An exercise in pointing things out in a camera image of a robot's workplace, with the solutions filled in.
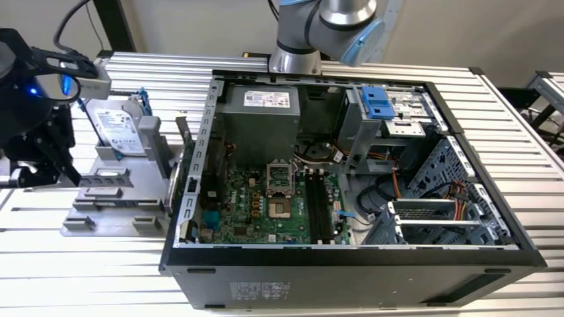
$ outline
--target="motherboard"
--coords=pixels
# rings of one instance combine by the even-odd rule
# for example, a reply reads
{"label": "motherboard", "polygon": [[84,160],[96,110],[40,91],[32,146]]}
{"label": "motherboard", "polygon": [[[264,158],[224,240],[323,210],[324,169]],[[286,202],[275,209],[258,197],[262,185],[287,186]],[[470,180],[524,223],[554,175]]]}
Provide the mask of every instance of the motherboard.
{"label": "motherboard", "polygon": [[[339,214],[343,201],[336,174],[310,172],[290,169],[288,181],[284,164],[264,170],[231,169],[223,208],[206,211],[200,241],[215,244],[350,244],[347,221]],[[278,192],[272,188],[291,190]]]}

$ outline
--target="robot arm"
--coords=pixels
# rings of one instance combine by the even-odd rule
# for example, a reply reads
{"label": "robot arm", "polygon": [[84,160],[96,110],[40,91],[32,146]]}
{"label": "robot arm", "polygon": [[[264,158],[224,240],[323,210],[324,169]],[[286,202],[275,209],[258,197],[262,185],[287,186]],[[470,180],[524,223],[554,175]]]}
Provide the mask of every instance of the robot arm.
{"label": "robot arm", "polygon": [[[60,67],[62,63],[74,66]],[[36,77],[51,74],[75,81],[71,98],[52,99],[43,91]],[[0,188],[55,184],[62,175],[79,185],[70,154],[75,145],[70,103],[82,91],[78,78],[99,78],[86,56],[31,48],[16,30],[0,28],[0,149],[10,161],[0,166]]]}
{"label": "robot arm", "polygon": [[376,0],[280,0],[274,73],[322,73],[319,51],[348,66],[371,56],[384,33]]}

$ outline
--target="gray robot arm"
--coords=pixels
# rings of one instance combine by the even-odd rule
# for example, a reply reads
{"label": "gray robot arm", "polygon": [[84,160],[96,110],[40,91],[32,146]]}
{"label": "gray robot arm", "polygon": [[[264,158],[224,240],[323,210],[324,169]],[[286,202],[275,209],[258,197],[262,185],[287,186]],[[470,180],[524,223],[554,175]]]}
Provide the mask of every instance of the gray robot arm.
{"label": "gray robot arm", "polygon": [[384,33],[376,0],[280,0],[274,73],[320,74],[319,51],[348,66],[375,52]]}

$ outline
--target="white wall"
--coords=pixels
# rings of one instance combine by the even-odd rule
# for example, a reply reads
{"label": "white wall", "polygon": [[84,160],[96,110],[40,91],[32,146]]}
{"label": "white wall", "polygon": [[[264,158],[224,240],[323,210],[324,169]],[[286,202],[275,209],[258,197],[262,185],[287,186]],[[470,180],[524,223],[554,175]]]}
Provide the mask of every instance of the white wall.
{"label": "white wall", "polygon": [[[78,2],[78,0],[0,0],[0,26],[15,28],[30,46],[59,51],[54,45],[55,31],[63,16]],[[90,12],[106,49],[110,49],[111,45],[94,4],[90,4]],[[67,24],[62,43],[90,58],[96,57],[100,51],[84,7]]]}
{"label": "white wall", "polygon": [[124,3],[132,5],[151,53],[240,56],[243,52],[272,52],[278,23],[267,0]]}
{"label": "white wall", "polygon": [[[148,52],[272,52],[278,26],[267,0],[123,2],[139,18]],[[478,66],[498,85],[524,85],[534,70],[564,71],[563,30],[564,1],[404,0],[384,62]]]}
{"label": "white wall", "polygon": [[406,0],[386,63],[478,66],[498,85],[564,71],[564,1]]}

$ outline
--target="side panel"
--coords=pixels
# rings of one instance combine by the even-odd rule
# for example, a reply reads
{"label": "side panel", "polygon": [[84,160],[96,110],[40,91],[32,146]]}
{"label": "side panel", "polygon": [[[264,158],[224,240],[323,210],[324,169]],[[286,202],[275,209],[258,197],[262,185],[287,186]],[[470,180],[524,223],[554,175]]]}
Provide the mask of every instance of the side panel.
{"label": "side panel", "polygon": [[462,306],[526,276],[527,267],[171,267],[195,308]]}

